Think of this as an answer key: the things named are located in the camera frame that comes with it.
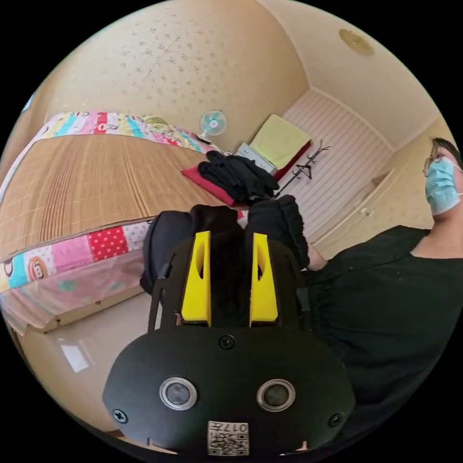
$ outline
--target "camera lens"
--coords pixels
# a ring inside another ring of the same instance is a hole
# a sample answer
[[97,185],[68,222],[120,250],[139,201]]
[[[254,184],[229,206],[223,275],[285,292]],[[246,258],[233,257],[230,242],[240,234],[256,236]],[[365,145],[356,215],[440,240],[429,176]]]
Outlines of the camera lens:
[[159,388],[161,400],[173,410],[188,410],[198,398],[195,387],[184,378],[169,378]]
[[265,382],[257,391],[257,402],[266,411],[283,411],[294,402],[296,391],[286,380]]

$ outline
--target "patchwork bed cover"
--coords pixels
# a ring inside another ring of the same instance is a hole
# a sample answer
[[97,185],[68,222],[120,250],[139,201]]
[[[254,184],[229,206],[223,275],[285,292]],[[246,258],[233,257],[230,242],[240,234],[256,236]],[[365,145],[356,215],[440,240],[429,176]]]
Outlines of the patchwork bed cover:
[[[200,153],[214,149],[192,132],[160,118],[107,112],[54,116],[31,140],[0,187],[0,204],[15,171],[38,140],[66,135],[125,135],[181,146]],[[0,303],[13,329],[44,328],[64,312],[101,301],[139,284],[142,246],[150,220],[108,226],[53,243],[42,243],[0,263]]]

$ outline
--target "coat rack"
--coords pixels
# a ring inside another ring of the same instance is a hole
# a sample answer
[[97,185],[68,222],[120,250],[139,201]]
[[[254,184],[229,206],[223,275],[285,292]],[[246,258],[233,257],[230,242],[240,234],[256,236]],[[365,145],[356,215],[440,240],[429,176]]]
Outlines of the coat rack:
[[298,168],[296,172],[294,172],[294,170],[292,171],[292,174],[293,174],[293,177],[291,177],[291,179],[280,189],[280,191],[275,195],[275,198],[278,198],[278,196],[280,196],[280,194],[282,193],[282,191],[294,180],[294,179],[298,179],[300,180],[302,177],[300,177],[299,175],[302,173],[304,174],[307,178],[309,178],[310,180],[312,180],[312,167],[310,166],[310,164],[317,164],[317,161],[315,160],[315,158],[322,152],[322,151],[326,151],[328,149],[330,149],[331,147],[330,146],[325,146],[324,148],[322,148],[322,145],[323,145],[323,140],[320,140],[320,146],[318,147],[318,150],[314,153],[313,156],[309,156],[307,155],[307,159],[308,161],[305,163],[305,164],[296,164],[296,167]]

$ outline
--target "white drawer cabinet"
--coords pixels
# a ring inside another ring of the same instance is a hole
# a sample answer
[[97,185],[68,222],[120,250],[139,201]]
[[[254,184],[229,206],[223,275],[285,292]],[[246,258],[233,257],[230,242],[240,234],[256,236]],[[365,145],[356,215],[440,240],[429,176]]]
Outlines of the white drawer cabinet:
[[262,169],[266,170],[271,175],[274,175],[278,170],[272,163],[264,159],[259,153],[254,151],[246,143],[243,143],[238,148],[236,155],[243,156],[244,158],[254,161],[258,167],[261,167]]

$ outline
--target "screw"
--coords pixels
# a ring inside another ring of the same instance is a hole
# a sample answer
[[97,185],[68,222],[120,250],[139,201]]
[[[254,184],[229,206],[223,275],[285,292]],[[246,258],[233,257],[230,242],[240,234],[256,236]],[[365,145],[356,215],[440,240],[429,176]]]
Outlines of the screw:
[[342,413],[335,413],[329,420],[328,420],[328,426],[335,428],[336,426],[339,426],[344,420],[344,415]]
[[119,423],[125,424],[128,421],[127,415],[122,410],[115,409],[113,410],[112,415]]
[[231,349],[235,345],[235,339],[233,336],[226,334],[219,339],[218,344],[222,349]]

